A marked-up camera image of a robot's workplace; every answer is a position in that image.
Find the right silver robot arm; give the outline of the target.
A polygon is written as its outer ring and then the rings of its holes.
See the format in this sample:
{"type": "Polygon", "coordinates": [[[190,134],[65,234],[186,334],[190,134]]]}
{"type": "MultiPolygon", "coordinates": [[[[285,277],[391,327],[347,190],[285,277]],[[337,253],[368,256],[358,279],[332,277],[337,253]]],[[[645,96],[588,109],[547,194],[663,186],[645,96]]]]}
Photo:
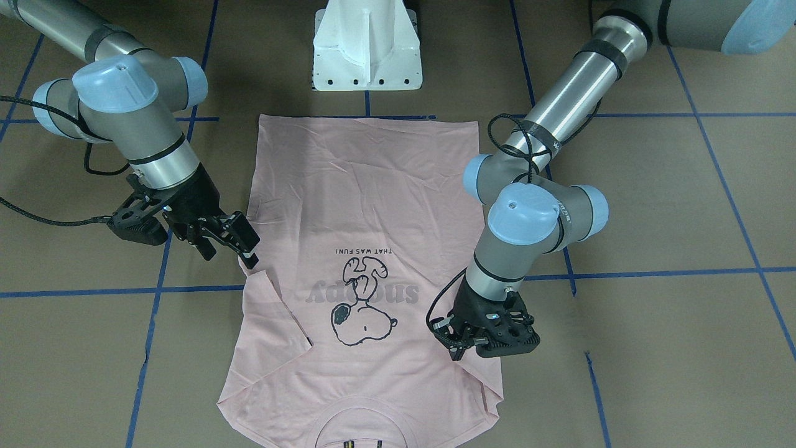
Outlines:
{"type": "Polygon", "coordinates": [[[118,237],[149,246],[171,230],[206,260],[213,242],[256,266],[259,236],[244,214],[228,215],[174,113],[200,104],[208,82],[188,57],[163,57],[77,1],[3,1],[2,15],[37,29],[85,63],[70,78],[40,86],[30,105],[57,136],[116,145],[132,193],[97,218],[118,237]]]}

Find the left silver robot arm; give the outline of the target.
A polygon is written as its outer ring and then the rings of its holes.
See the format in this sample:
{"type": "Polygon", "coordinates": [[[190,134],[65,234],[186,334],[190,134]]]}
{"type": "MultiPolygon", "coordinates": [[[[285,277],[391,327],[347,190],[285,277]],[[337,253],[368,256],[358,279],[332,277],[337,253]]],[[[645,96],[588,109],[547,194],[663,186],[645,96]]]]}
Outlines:
{"type": "Polygon", "coordinates": [[[605,192],[566,250],[579,357],[794,369],[794,15],[767,53],[654,47],[552,162],[605,192]]]}

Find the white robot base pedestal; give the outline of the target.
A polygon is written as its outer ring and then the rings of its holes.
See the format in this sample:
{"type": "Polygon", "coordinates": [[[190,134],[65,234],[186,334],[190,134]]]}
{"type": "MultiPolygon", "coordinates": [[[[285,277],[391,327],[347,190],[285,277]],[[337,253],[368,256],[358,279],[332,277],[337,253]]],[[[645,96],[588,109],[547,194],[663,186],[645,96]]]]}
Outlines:
{"type": "Polygon", "coordinates": [[[423,85],[420,31],[404,1],[330,1],[315,13],[311,82],[318,91],[423,85]]]}

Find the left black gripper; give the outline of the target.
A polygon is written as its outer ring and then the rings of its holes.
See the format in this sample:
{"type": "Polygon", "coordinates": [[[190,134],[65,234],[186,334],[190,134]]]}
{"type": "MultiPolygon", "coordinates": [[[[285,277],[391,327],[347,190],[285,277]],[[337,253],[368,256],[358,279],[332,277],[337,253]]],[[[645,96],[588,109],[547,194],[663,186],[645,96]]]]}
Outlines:
{"type": "Polygon", "coordinates": [[[446,317],[435,319],[435,338],[449,349],[450,359],[458,362],[470,348],[489,343],[481,328],[485,314],[509,309],[528,312],[519,292],[508,289],[504,300],[492,301],[478,295],[463,279],[452,309],[446,317]]]}

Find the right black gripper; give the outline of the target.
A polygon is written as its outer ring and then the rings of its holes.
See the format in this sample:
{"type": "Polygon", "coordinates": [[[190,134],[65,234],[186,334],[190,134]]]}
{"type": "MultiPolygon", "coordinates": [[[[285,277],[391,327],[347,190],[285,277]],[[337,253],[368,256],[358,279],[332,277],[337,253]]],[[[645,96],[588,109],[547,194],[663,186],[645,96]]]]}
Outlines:
{"type": "Polygon", "coordinates": [[[255,247],[261,241],[242,212],[224,215],[219,206],[220,195],[202,165],[176,187],[154,189],[146,187],[137,175],[127,176],[133,193],[154,197],[162,207],[165,221],[173,234],[187,241],[205,261],[214,258],[215,247],[201,231],[200,221],[210,222],[215,218],[215,236],[223,246],[233,250],[246,269],[253,269],[259,261],[255,247]]]}

